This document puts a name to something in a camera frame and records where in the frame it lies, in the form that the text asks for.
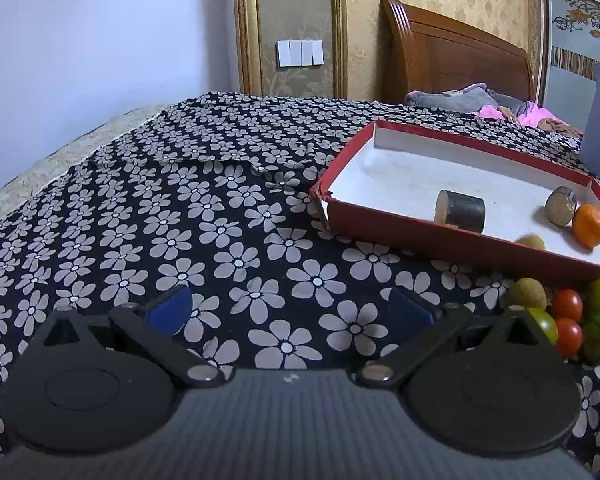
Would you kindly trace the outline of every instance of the headboard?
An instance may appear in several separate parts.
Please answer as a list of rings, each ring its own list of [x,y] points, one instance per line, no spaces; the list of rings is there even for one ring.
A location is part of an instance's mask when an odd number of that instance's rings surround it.
[[[483,30],[441,14],[381,0],[392,45],[382,101],[403,103],[412,90],[438,93],[472,83],[530,101],[532,79],[526,52]]]

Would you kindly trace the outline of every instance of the pink cloth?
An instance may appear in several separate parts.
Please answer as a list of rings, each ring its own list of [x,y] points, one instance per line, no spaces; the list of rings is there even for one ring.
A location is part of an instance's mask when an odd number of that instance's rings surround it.
[[[478,115],[478,117],[487,117],[492,119],[505,119],[504,115],[500,111],[498,111],[497,108],[494,108],[491,105],[483,106],[478,112],[476,112],[476,115]],[[538,105],[536,105],[536,103],[529,101],[526,104],[525,113],[518,117],[518,121],[523,126],[531,126],[532,128],[537,128],[538,123],[542,119],[546,118],[555,119],[556,121],[564,123],[564,121],[558,119],[546,108],[539,107]]]

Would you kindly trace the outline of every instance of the white logo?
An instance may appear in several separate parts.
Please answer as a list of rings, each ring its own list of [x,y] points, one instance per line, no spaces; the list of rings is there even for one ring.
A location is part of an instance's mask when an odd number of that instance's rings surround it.
[[[298,381],[300,379],[300,376],[298,374],[291,374],[284,377],[283,379],[285,380],[285,383],[291,384],[293,381]]]

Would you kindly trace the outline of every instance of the gray ribbed surface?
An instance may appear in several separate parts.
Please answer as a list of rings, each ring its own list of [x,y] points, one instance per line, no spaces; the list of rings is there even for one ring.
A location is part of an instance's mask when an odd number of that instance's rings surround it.
[[[240,370],[221,388],[189,392],[176,416],[128,449],[66,458],[19,447],[0,461],[0,480],[558,478],[593,476],[561,450],[513,461],[464,455],[426,435],[392,394],[340,370]]]

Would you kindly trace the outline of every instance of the screw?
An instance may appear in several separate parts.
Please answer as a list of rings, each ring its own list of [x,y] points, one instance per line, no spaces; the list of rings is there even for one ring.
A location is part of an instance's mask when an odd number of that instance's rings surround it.
[[[362,376],[367,381],[384,383],[394,376],[394,371],[384,365],[367,365],[362,368]]]
[[[187,370],[187,376],[199,383],[208,383],[218,376],[218,369],[211,365],[196,365]]]

